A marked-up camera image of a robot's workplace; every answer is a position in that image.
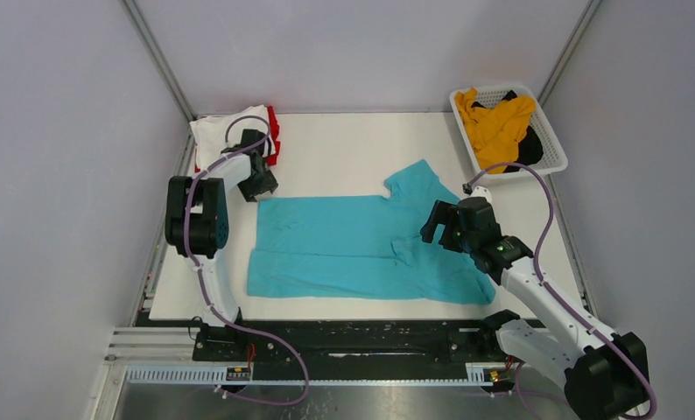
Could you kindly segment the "teal t shirt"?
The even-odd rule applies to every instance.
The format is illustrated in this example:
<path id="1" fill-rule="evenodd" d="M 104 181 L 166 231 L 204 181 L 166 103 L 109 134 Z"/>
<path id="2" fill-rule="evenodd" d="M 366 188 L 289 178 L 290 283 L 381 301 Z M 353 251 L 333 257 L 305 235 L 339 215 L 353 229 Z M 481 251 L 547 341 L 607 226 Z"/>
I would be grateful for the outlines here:
<path id="1" fill-rule="evenodd" d="M 435 202 L 458 201 L 430 165 L 417 161 L 384 186 L 388 196 L 262 201 L 248 294 L 491 304 L 495 287 L 468 256 L 421 240 Z"/>

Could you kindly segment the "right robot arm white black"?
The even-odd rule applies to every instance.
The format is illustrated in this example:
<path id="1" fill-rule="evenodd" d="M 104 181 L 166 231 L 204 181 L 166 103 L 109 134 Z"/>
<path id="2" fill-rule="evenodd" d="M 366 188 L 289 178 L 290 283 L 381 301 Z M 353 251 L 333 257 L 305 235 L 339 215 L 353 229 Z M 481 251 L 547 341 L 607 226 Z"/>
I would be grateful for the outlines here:
<path id="1" fill-rule="evenodd" d="M 436 201 L 420 230 L 431 243 L 467 254 L 475 266 L 517 297 L 543 323 L 542 334 L 510 310 L 483 319 L 478 347 L 498 361 L 511 356 L 562 388 L 580 419 L 634 418 L 647 403 L 654 415 L 656 395 L 649 383 L 647 350 L 633 333 L 619 334 L 576 306 L 540 268 L 537 255 L 515 236 L 505 235 L 484 197 L 457 204 Z"/>

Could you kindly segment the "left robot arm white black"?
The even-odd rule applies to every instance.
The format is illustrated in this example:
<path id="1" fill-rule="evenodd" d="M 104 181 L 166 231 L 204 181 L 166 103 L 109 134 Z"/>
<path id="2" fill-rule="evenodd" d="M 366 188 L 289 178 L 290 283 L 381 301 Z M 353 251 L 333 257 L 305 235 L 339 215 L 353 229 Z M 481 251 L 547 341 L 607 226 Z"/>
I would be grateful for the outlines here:
<path id="1" fill-rule="evenodd" d="M 203 300 L 200 318 L 211 326 L 241 318 L 223 256 L 231 231 L 228 198 L 240 193 L 246 202 L 256 202 L 276 191 L 265 157 L 269 141 L 264 132 L 245 129 L 241 142 L 223 150 L 198 176 L 173 176 L 167 184 L 165 240 L 187 259 Z"/>

